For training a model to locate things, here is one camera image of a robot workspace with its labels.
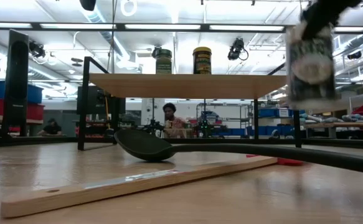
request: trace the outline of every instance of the yellow-green can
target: yellow-green can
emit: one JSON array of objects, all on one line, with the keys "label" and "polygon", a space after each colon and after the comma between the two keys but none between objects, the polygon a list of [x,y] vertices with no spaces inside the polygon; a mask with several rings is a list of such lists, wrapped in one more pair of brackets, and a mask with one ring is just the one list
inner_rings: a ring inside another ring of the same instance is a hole
[{"label": "yellow-green can", "polygon": [[208,47],[197,47],[193,53],[194,74],[212,74],[212,50]]}]

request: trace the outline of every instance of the black ladle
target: black ladle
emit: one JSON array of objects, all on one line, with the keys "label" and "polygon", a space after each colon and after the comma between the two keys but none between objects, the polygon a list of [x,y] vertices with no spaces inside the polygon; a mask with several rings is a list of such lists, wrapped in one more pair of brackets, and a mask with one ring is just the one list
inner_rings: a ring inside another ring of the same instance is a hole
[{"label": "black ladle", "polygon": [[340,152],[254,144],[184,144],[172,146],[167,141],[156,136],[130,129],[117,131],[115,139],[132,156],[150,162],[169,159],[177,152],[231,152],[296,159],[363,172],[363,156]]}]

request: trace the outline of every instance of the wooden ruler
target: wooden ruler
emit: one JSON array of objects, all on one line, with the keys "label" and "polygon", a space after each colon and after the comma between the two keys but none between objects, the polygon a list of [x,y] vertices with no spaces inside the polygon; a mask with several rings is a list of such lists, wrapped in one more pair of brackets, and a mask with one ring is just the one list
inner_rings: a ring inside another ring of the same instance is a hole
[{"label": "wooden ruler", "polygon": [[35,190],[5,197],[1,202],[1,215],[6,218],[30,215],[276,163],[276,158],[257,156],[201,166],[176,166],[171,170],[131,175],[101,182]]}]

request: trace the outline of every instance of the can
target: can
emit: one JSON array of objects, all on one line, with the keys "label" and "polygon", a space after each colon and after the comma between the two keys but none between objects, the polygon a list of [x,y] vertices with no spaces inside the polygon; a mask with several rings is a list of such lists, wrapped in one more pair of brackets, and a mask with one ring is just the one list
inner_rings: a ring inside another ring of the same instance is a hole
[{"label": "can", "polygon": [[197,47],[194,56],[194,74],[212,74],[212,50],[208,47]]},{"label": "can", "polygon": [[336,100],[331,27],[301,40],[306,23],[286,33],[288,104],[291,109],[329,108]]},{"label": "can", "polygon": [[168,49],[157,49],[154,56],[156,59],[156,74],[172,73],[172,52]]}]

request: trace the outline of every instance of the green can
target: green can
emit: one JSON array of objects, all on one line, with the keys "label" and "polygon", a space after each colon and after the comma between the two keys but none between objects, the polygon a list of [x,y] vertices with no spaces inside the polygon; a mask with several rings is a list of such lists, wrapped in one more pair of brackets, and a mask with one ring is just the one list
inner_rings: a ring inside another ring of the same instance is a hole
[{"label": "green can", "polygon": [[212,74],[212,50],[208,47],[197,47],[193,53],[194,74]]},{"label": "green can", "polygon": [[172,52],[167,49],[157,49],[156,55],[156,74],[171,74],[172,73]]}]

